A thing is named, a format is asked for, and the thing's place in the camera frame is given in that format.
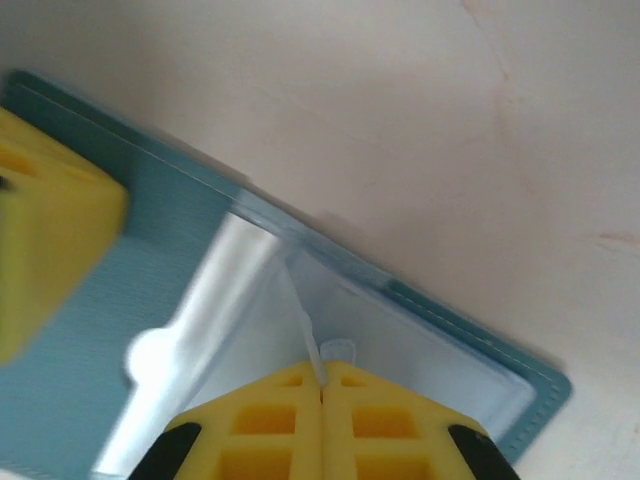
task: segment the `yellow foam block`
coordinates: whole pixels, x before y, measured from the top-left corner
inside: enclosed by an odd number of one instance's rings
[[[474,420],[342,362],[308,362],[174,419],[202,427],[176,480],[474,480],[448,433]]]
[[[0,108],[0,364],[69,297],[120,231],[127,195]]]

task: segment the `white wall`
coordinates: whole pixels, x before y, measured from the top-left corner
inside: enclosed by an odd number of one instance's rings
[[[191,145],[561,366],[575,396],[523,478],[630,479],[636,4],[4,0],[0,66]]]

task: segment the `yellow plastic block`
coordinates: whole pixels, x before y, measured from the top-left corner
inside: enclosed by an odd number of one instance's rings
[[[127,195],[0,108],[0,364],[27,343],[120,231]]]
[[[474,420],[343,362],[327,364],[324,480],[475,480],[451,439]]]
[[[320,388],[308,362],[176,417],[202,426],[175,480],[320,480]]]
[[[202,430],[176,480],[475,480],[448,433],[472,419],[342,362],[310,363],[176,417]]]

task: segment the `stitched edge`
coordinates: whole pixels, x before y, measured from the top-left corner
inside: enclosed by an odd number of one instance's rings
[[[466,330],[466,329],[462,328],[460,325],[457,325],[457,324],[453,323],[451,320],[448,320],[448,319],[444,318],[442,315],[439,315],[436,312],[434,312],[433,310],[425,307],[424,305],[421,305],[421,304],[415,302],[414,300],[412,300],[409,297],[403,295],[402,293],[395,292],[395,291],[388,291],[388,293],[391,296],[399,297],[399,298],[411,303],[412,305],[415,305],[415,307],[418,310],[420,310],[421,312],[428,313],[428,314],[433,315],[434,317],[438,318],[439,320],[442,320],[443,322],[445,322],[447,325],[449,325],[453,329],[457,330],[458,332],[464,334],[467,337],[471,337],[471,338],[475,339],[476,341],[488,346],[489,348],[491,348],[495,352],[497,352],[500,356],[502,356],[504,358],[508,358],[509,360],[517,363],[521,367],[524,367],[525,369],[535,373],[536,375],[539,375],[540,377],[542,377],[544,380],[546,380],[550,384],[551,393],[548,395],[547,399],[542,404],[542,407],[540,409],[538,409],[538,411],[533,415],[533,419],[529,420],[529,422],[526,424],[526,426],[524,427],[522,432],[520,432],[518,434],[516,439],[514,441],[512,441],[507,446],[507,450],[511,451],[511,452],[517,450],[518,448],[521,448],[522,443],[531,436],[531,433],[537,428],[538,425],[540,425],[540,423],[542,423],[542,420],[544,420],[545,418],[549,417],[549,412],[550,412],[551,408],[560,399],[560,388],[558,387],[558,384],[555,382],[555,380],[553,378],[549,377],[548,375],[544,374],[540,370],[535,369],[531,365],[527,365],[522,360],[520,360],[518,358],[515,358],[513,355],[510,355],[507,352],[505,352],[504,350],[501,350],[500,348],[496,347],[493,344],[493,342],[491,342],[489,340],[485,340],[484,338],[481,338],[481,337],[477,336],[476,334],[470,332],[469,330]]]

